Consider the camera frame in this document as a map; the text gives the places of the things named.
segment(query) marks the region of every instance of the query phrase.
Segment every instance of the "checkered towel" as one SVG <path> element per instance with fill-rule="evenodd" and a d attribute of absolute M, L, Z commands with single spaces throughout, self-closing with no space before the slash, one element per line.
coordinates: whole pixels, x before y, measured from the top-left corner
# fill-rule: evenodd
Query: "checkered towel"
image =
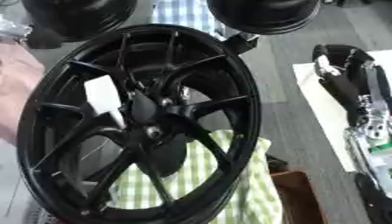
<path fill-rule="evenodd" d="M 217 130 L 210 135 L 227 151 L 233 134 L 231 130 Z M 227 207 L 211 222 L 213 224 L 281 224 L 282 204 L 272 182 L 265 152 L 270 141 L 259 138 L 248 171 L 242 175 L 239 187 Z M 209 149 L 198 141 L 187 144 L 187 157 L 178 173 L 164 180 L 174 199 L 186 196 L 200 186 L 216 170 L 217 162 Z M 162 201 L 150 179 L 136 165 L 132 165 L 117 181 L 113 207 L 143 209 L 158 207 Z"/>
<path fill-rule="evenodd" d="M 210 12 L 207 0 L 159 0 L 152 13 L 152 23 L 182 25 L 224 39 L 224 25 Z"/>

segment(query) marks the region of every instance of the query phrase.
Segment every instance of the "green checkered cloth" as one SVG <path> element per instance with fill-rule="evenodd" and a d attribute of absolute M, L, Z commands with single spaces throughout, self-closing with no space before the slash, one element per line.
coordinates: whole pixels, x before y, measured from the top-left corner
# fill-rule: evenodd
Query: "green checkered cloth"
<path fill-rule="evenodd" d="M 233 138 L 231 130 L 217 130 L 210 135 L 224 151 L 228 151 Z M 283 207 L 265 159 L 269 147 L 269 140 L 259 138 L 249 167 L 241 175 L 240 185 L 233 198 L 211 223 L 282 223 Z M 217 168 L 214 155 L 202 143 L 188 143 L 187 150 L 184 166 L 176 174 L 164 179 L 164 185 L 174 199 L 180 199 L 200 186 Z M 112 197 L 112 207 L 121 209 L 143 209 L 162 205 L 150 179 L 136 165 L 130 166 L 115 182 Z"/>

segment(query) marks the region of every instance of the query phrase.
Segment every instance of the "metal bracket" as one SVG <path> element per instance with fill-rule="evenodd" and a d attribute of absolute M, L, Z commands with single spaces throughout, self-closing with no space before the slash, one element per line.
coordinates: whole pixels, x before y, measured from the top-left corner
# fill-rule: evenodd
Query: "metal bracket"
<path fill-rule="evenodd" d="M 240 32 L 223 41 L 223 44 L 237 54 L 243 54 L 257 47 L 260 35 Z"/>

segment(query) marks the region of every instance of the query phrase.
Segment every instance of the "floor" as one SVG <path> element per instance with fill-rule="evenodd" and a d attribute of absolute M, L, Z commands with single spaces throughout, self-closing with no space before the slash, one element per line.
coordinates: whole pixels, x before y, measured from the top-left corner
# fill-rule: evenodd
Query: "floor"
<path fill-rule="evenodd" d="M 310 62 L 316 44 L 347 44 L 366 50 L 392 49 L 392 3 L 375 2 L 344 9 L 327 5 L 315 21 L 290 34 L 262 38 L 259 47 L 242 55 L 252 70 L 262 97 L 262 137 L 273 143 L 270 153 L 290 162 L 292 169 L 309 174 L 314 191 L 330 224 L 368 224 L 355 189 L 353 175 L 344 173 L 312 110 L 296 84 L 291 65 Z M 139 1 L 129 24 L 148 22 L 150 1 Z M 21 19 L 20 6 L 5 11 Z M 51 51 L 33 51 L 47 69 L 77 44 Z M 0 144 L 0 148 L 11 148 Z M 0 179 L 0 223 L 22 223 L 21 211 L 28 198 L 18 184 L 12 149 L 2 149 Z"/>

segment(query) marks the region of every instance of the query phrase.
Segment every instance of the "cloth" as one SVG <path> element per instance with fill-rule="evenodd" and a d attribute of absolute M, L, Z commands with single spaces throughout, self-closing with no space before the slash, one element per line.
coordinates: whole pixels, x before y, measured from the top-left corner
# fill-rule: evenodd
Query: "cloth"
<path fill-rule="evenodd" d="M 152 23 L 182 25 L 224 39 L 224 25 L 208 9 L 207 0 L 158 0 Z"/>
<path fill-rule="evenodd" d="M 389 85 L 392 86 L 392 50 L 369 52 L 375 62 L 382 66 L 387 74 Z M 350 152 L 346 150 L 344 130 L 347 128 L 346 111 L 319 84 L 319 77 L 314 71 L 314 64 L 293 65 L 297 84 L 308 101 L 313 113 L 320 123 L 328 141 L 346 172 L 357 171 Z"/>
<path fill-rule="evenodd" d="M 227 151 L 233 134 L 231 130 L 217 130 L 213 140 Z M 211 222 L 213 224 L 281 224 L 283 207 L 275 188 L 265 153 L 270 141 L 259 138 L 255 153 L 244 172 L 238 189 L 226 208 Z M 204 183 L 217 168 L 214 155 L 198 141 L 187 144 L 187 157 L 178 173 L 166 178 L 164 185 L 174 199 L 179 199 Z M 112 188 L 113 207 L 142 209 L 162 204 L 154 186 L 136 165 L 132 165 Z"/>
<path fill-rule="evenodd" d="M 0 43 L 0 138 L 14 144 L 19 118 L 44 67 L 21 45 Z"/>

